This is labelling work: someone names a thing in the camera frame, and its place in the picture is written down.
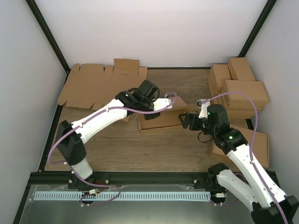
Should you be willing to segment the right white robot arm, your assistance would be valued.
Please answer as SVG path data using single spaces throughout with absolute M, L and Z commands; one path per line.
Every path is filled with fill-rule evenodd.
M 288 224 L 292 221 L 299 202 L 272 180 L 257 158 L 250 152 L 243 134 L 230 126 L 227 111 L 222 105 L 204 103 L 200 114 L 179 115 L 183 128 L 210 135 L 215 145 L 239 168 L 246 179 L 240 180 L 223 163 L 208 169 L 208 184 L 230 191 L 251 212 L 256 224 Z

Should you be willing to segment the cardboard box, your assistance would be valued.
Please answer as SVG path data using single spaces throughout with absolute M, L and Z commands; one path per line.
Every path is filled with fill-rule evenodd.
M 172 108 L 160 112 L 160 116 L 155 119 L 145 120 L 144 115 L 139 114 L 140 132 L 141 134 L 155 134 L 168 129 L 182 128 L 179 115 L 198 112 L 199 108 L 195 104 L 188 105 L 178 96 Z

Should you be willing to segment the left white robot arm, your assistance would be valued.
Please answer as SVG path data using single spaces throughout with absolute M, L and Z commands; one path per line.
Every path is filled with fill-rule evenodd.
M 160 94 L 159 88 L 146 79 L 137 88 L 121 91 L 93 114 L 72 123 L 65 120 L 59 124 L 57 148 L 72 171 L 79 176 L 79 183 L 84 188 L 89 189 L 95 184 L 84 144 L 110 124 L 133 114 L 128 108 L 142 112 L 153 111 L 156 94 Z

